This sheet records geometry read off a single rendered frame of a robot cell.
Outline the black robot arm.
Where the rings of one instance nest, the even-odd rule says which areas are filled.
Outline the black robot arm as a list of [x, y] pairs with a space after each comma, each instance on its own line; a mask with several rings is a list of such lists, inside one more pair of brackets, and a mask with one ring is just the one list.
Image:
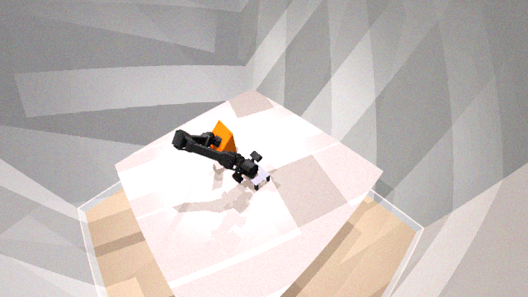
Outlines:
[[[177, 150], [195, 153], [200, 156], [217, 161], [224, 168], [239, 172], [253, 179], [258, 172], [258, 165], [245, 159], [240, 153], [234, 151], [217, 151], [210, 147], [215, 145], [219, 148], [223, 138], [214, 134], [212, 131], [203, 132], [202, 134], [190, 135], [184, 130], [176, 130], [173, 137], [173, 147]], [[233, 168], [235, 166], [235, 169]]]

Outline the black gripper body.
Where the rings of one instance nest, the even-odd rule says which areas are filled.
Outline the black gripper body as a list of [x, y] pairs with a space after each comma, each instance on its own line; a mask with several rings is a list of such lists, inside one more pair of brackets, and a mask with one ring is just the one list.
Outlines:
[[[252, 151], [252, 153], [250, 154], [250, 156], [252, 157], [252, 159], [251, 159], [251, 160], [248, 159], [248, 160], [250, 160], [250, 161], [253, 162], [253, 163], [254, 163], [255, 161], [259, 163], [259, 162], [262, 160], [262, 156], [261, 156], [258, 152], [256, 152], [255, 150]], [[254, 160], [255, 160], [255, 161], [254, 161]], [[241, 177], [241, 175], [242, 175], [242, 171], [243, 171], [243, 170], [240, 169], [240, 170], [239, 170], [239, 173], [234, 172], [233, 175], [231, 176], [231, 177], [232, 177], [232, 178], [233, 178], [238, 184], [240, 184], [240, 183], [243, 181], [243, 178]]]

